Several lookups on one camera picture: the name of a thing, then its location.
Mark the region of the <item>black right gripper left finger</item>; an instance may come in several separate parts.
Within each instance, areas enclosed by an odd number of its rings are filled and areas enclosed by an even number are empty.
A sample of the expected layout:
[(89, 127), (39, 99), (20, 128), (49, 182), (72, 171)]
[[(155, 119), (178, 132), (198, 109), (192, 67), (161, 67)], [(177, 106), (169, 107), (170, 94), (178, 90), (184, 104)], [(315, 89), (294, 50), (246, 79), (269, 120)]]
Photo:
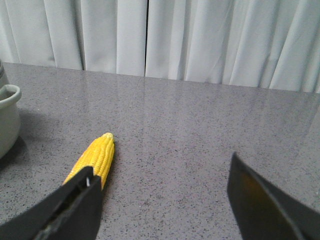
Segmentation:
[(44, 200), (0, 226), (2, 240), (94, 240), (102, 216), (101, 178), (84, 167)]

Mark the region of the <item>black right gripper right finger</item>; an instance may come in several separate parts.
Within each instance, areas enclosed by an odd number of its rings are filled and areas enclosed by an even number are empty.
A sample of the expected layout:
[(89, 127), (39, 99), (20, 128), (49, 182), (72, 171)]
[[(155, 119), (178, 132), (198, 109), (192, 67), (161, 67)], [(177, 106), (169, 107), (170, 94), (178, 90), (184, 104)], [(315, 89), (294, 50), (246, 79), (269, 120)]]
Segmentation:
[(233, 153), (227, 194), (244, 240), (318, 240), (320, 214), (267, 181)]

